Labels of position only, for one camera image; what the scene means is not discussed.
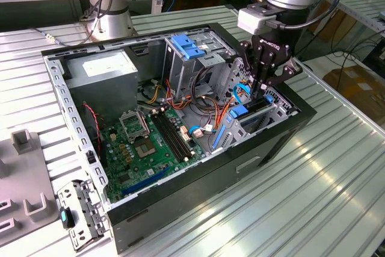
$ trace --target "cardboard box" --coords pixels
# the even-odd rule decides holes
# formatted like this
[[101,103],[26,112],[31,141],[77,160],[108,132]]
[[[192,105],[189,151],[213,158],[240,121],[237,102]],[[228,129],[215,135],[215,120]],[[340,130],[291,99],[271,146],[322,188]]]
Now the cardboard box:
[[[323,80],[336,89],[340,69]],[[343,69],[338,92],[378,125],[385,124],[385,85],[361,66]]]

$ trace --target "blue plastic latch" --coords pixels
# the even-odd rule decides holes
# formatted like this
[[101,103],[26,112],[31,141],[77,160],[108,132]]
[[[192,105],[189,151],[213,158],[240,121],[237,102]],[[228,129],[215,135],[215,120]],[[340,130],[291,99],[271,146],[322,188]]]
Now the blue plastic latch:
[[234,117],[234,119],[246,113],[248,113],[248,110],[243,105],[238,105],[230,111],[230,114]]
[[181,36],[172,36],[172,42],[178,48],[178,50],[183,53],[183,55],[188,59],[202,57],[205,55],[204,51],[201,51],[191,39],[185,35]]
[[66,212],[62,211],[61,212],[61,221],[65,222],[67,220]]
[[274,102],[274,98],[271,94],[265,95],[265,99],[269,104],[272,104]]
[[234,112],[233,110],[230,111],[230,114],[231,116],[236,119],[238,117],[238,115],[236,114],[236,112]]

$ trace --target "robotiq logo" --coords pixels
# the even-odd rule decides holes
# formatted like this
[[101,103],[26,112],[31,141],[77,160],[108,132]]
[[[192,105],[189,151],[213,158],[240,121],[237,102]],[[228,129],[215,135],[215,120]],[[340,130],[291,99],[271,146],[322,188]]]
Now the robotiq logo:
[[267,45],[270,45],[272,48],[275,48],[276,50],[280,50],[280,47],[278,45],[276,45],[275,43],[271,43],[271,42],[267,42],[266,40],[262,39],[262,41],[264,43],[266,43]]

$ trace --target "expansion slot bracket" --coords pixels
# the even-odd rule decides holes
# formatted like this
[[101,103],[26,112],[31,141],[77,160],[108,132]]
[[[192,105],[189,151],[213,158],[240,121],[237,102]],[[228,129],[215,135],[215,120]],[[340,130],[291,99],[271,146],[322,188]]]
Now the expansion slot bracket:
[[109,230],[102,204],[91,180],[72,181],[58,191],[60,217],[75,251],[102,238]]

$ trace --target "metal workbench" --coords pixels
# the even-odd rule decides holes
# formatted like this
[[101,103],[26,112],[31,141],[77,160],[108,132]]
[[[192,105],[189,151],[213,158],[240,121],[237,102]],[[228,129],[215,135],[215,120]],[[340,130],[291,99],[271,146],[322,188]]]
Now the metal workbench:
[[385,11],[385,0],[340,0],[337,8],[376,33],[385,30],[385,21],[378,17],[380,12]]
[[[217,21],[237,39],[226,7],[134,17],[139,33]],[[44,28],[66,43],[80,25]],[[40,50],[53,48],[30,30],[0,33],[0,136],[39,133],[54,191],[82,179]],[[309,71],[288,84],[317,115],[270,163],[200,205],[123,256],[370,256],[385,238],[385,132]],[[0,256],[72,256],[56,221],[0,249]],[[81,256],[114,256],[105,237]]]

